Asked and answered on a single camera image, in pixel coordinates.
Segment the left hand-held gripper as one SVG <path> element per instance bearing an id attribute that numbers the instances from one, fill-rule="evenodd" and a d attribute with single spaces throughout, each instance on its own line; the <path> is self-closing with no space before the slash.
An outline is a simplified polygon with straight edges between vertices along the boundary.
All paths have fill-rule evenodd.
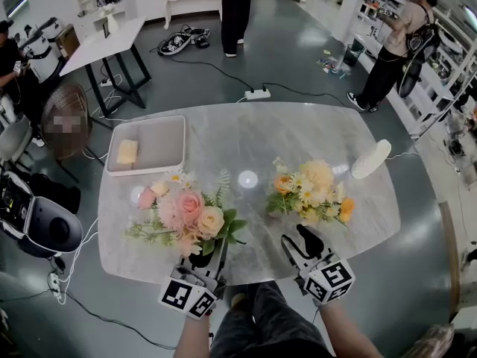
<path id="1" fill-rule="evenodd" d="M 219 239 L 217 270 L 221 271 L 227 258 L 227 241 Z M 191 254 L 189 262 L 192 268 L 205 268 L 209 265 L 213 253 L 204 255 L 203 251 Z M 203 318 L 215 309 L 215 303 L 221 300 L 226 289 L 226 280 L 221 275 L 201 274 L 183 265 L 173 267 L 170 275 L 161 285 L 158 302 L 171 310 L 183 313 L 189 318 Z"/>

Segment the pink flower bouquet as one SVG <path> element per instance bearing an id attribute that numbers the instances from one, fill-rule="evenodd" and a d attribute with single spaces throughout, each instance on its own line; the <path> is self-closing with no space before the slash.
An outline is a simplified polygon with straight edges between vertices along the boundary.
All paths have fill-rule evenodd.
<path id="1" fill-rule="evenodd" d="M 184 257 L 208 256 L 219 241 L 242 244 L 235 233 L 247 225 L 237 210 L 226 208 L 224 196 L 230 188 L 230 174 L 222 169 L 213 192 L 198 185 L 194 172 L 177 170 L 145 187 L 137 206 L 144 215 L 130 221 L 125 234 L 152 245 L 175 248 Z"/>

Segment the yellow orange flower bouquet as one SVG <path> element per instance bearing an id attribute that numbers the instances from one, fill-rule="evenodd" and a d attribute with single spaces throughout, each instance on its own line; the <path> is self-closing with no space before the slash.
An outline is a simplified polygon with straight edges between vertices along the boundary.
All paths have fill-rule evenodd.
<path id="1" fill-rule="evenodd" d="M 347 195 L 344 184 L 335 181 L 325 160 L 309 160 L 292 171 L 277 157 L 273 166 L 276 176 L 266 201 L 267 213 L 295 214 L 304 226 L 321 222 L 348 225 L 355 202 Z"/>

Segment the person's right forearm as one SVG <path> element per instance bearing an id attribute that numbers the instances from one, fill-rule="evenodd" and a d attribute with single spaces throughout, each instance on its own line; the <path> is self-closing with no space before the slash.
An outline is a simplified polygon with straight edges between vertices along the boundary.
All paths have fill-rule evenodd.
<path id="1" fill-rule="evenodd" d="M 320 307 L 320 316 L 337 358 L 375 358 L 374 344 L 351 322 L 338 301 Z"/>

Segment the person's left forearm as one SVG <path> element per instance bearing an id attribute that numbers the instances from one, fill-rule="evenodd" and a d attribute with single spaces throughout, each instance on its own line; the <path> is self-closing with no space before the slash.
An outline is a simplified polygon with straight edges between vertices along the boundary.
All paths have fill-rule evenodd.
<path id="1" fill-rule="evenodd" d="M 174 358 L 209 358 L 209 316 L 200 320 L 186 316 Z"/>

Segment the white ribbed vase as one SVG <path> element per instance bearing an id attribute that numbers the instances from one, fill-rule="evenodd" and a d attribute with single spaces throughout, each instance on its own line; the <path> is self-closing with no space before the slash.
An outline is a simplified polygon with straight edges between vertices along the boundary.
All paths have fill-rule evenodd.
<path id="1" fill-rule="evenodd" d="M 379 140 L 364 152 L 351 167 L 352 176 L 361 180 L 376 171 L 391 152 L 391 144 L 386 139 Z"/>

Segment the person's tan shoe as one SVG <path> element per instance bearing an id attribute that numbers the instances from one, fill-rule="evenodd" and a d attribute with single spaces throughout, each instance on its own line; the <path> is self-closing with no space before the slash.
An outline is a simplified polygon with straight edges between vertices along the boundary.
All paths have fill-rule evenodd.
<path id="1" fill-rule="evenodd" d="M 233 311 L 247 311 L 249 309 L 249 301 L 247 295 L 240 292 L 232 297 L 230 309 Z"/>

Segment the white rectangular tray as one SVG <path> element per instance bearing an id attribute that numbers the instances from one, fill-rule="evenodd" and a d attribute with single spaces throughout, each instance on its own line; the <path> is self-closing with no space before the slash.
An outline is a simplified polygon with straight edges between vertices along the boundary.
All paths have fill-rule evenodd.
<path id="1" fill-rule="evenodd" d="M 116 157 L 123 139 L 139 143 L 133 164 L 118 164 Z M 182 167 L 186 159 L 186 119 L 167 116 L 122 123 L 115 127 L 110 140 L 106 172 L 113 177 L 170 172 Z"/>

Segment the yellow sponge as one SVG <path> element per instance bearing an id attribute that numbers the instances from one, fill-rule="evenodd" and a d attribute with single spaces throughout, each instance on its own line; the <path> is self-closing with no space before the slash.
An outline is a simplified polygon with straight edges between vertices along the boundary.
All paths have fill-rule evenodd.
<path id="1" fill-rule="evenodd" d="M 139 143 L 136 140 L 123 139 L 119 144 L 116 162 L 118 164 L 133 164 L 137 160 Z"/>

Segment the floral patterned stool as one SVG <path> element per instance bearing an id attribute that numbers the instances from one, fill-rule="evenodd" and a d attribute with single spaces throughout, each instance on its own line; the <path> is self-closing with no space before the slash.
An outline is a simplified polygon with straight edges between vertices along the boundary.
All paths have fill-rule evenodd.
<path id="1" fill-rule="evenodd" d="M 432 325 L 402 358 L 443 358 L 452 345 L 454 335 L 451 324 Z"/>

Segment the brown wicker chair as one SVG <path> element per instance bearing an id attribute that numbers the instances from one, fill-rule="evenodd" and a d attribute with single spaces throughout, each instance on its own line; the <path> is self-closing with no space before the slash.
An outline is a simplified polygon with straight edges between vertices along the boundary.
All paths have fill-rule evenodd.
<path id="1" fill-rule="evenodd" d="M 80 116 L 81 132 L 79 134 L 52 133 L 54 116 Z M 45 144 L 51 149 L 58 166 L 75 182 L 79 180 L 65 167 L 62 162 L 83 150 L 89 148 L 89 138 L 93 124 L 112 130 L 107 125 L 89 114 L 86 93 L 79 84 L 64 84 L 48 98 L 40 120 L 40 132 Z"/>

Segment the black white backpack rig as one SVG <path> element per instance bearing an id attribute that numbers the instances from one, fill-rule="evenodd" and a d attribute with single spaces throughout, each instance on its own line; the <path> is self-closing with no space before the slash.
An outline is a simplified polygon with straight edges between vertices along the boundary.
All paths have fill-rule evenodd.
<path id="1" fill-rule="evenodd" d="M 159 56 L 173 56 L 183 51 L 188 45 L 207 48 L 209 47 L 209 35 L 210 30 L 208 28 L 202 29 L 185 25 L 180 31 L 174 32 L 159 43 L 151 52 L 156 52 Z"/>

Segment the white shelving rack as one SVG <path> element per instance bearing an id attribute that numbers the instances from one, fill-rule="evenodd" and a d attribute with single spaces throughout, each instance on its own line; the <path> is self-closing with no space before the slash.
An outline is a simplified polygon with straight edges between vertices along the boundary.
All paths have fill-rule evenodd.
<path id="1" fill-rule="evenodd" d="M 411 0 L 362 0 L 352 30 L 364 46 L 358 61 L 370 71 L 390 28 L 376 18 L 380 8 L 394 14 Z M 437 124 L 469 88 L 477 88 L 477 33 L 471 28 L 461 1 L 438 0 L 434 8 L 440 45 L 423 65 L 420 80 L 407 98 L 396 89 L 388 94 L 413 140 L 419 140 Z"/>

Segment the white table with black legs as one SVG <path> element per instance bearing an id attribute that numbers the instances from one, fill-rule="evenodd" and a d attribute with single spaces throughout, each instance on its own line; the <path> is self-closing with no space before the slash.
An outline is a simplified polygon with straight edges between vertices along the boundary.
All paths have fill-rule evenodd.
<path id="1" fill-rule="evenodd" d="M 86 70 L 87 77 L 91 84 L 92 91 L 96 97 L 99 108 L 104 115 L 105 119 L 109 119 L 111 114 L 120 108 L 124 103 L 130 102 L 139 108 L 145 109 L 146 105 L 139 94 L 139 88 L 151 81 L 151 75 L 143 62 L 137 47 L 135 40 L 139 35 L 146 22 L 144 16 L 127 20 L 120 24 L 117 32 L 105 37 L 101 32 L 92 35 L 89 39 L 83 41 L 75 53 L 66 62 L 66 65 L 62 68 L 60 75 L 66 76 L 69 73 L 78 69 L 84 68 Z M 139 66 L 143 78 L 140 81 L 133 81 L 130 73 L 126 67 L 122 53 L 130 51 Z M 108 58 L 114 57 L 121 69 L 123 78 L 126 80 L 128 89 L 123 89 L 117 83 L 113 77 Z M 108 78 L 111 80 L 113 89 L 120 93 L 120 100 L 113 106 L 107 107 L 96 81 L 95 74 L 92 70 L 92 64 L 101 61 L 106 69 Z"/>

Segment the brown wooden board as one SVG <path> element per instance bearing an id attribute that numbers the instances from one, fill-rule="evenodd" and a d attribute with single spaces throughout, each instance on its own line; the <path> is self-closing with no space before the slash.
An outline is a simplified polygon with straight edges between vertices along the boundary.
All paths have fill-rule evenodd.
<path id="1" fill-rule="evenodd" d="M 57 35 L 55 42 L 65 59 L 69 59 L 80 46 L 75 28 L 71 24 Z"/>

